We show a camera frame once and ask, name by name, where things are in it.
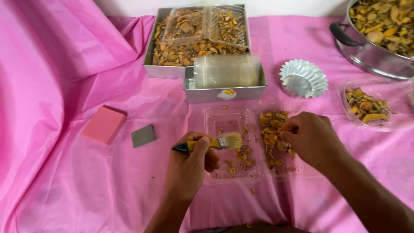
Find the metal tray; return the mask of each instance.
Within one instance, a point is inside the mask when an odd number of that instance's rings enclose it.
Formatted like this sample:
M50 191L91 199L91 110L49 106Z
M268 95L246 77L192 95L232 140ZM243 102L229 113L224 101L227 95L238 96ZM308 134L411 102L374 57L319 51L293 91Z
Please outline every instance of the metal tray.
M266 74L262 65L260 65L259 84L254 87L196 89L194 83L194 66L186 67L183 81L183 90L189 103L258 100L266 87Z
M234 4L234 5L244 8L244 4ZM185 75L185 67L183 66L154 66L152 64L152 54L155 48L155 42L153 38L155 36L156 27L158 26L158 23L164 21L164 19L167 18L167 14L170 13L171 10L172 10L171 7L159 8L156 18L155 18L154 25L152 27L152 32L149 38L149 43L145 51L144 62L142 63L142 65L144 66L150 78L183 78ZM250 52L250 37L249 37L248 23L246 23L246 28L247 28L246 35L249 41L249 46L247 47L246 52Z

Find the white wall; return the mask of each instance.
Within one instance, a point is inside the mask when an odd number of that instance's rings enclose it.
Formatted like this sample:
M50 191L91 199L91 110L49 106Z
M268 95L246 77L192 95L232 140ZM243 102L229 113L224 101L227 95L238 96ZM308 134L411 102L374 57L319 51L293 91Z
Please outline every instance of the white wall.
M200 0L94 0L107 16L156 15L162 7L194 5ZM344 16L348 0L205 0L244 3L248 17L263 15Z

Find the yellow brush handle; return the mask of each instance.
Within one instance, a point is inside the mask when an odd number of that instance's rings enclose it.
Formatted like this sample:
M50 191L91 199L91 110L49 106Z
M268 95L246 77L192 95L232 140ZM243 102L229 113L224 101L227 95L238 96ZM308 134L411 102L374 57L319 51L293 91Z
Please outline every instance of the yellow brush handle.
M196 141L188 141L188 142L187 142L187 146L188 146L188 149L189 149L189 151L190 151L190 152L193 152L193 151L194 151L194 147L195 147L195 144L196 144L196 143L197 143ZM217 150L220 150L220 144L219 144L219 141L218 141L216 138L215 138L215 139L213 139L213 140L210 142L209 147L210 147L210 148L217 149Z

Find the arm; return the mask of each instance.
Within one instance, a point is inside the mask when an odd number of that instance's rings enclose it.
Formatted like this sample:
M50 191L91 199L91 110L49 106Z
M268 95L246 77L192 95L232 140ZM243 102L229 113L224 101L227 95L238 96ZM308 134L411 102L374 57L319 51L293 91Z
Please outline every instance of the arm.
M289 129L299 127L294 134ZM414 213L385 189L341 143L329 118L308 112L292 117L281 137L343 195L368 232L413 232Z
M210 138L202 133L188 132L179 142L197 141L189 154L170 151L166 189L158 209L144 233L178 232L185 213L204 179L204 170L213 172L220 158L209 148Z

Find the brush bristles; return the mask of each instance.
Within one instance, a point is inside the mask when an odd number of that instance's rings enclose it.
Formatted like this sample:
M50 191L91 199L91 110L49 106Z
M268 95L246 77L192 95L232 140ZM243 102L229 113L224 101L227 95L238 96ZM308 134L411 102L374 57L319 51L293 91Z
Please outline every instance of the brush bristles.
M227 148L241 148L242 139L240 133L234 132L227 134L224 137L226 138L228 144Z

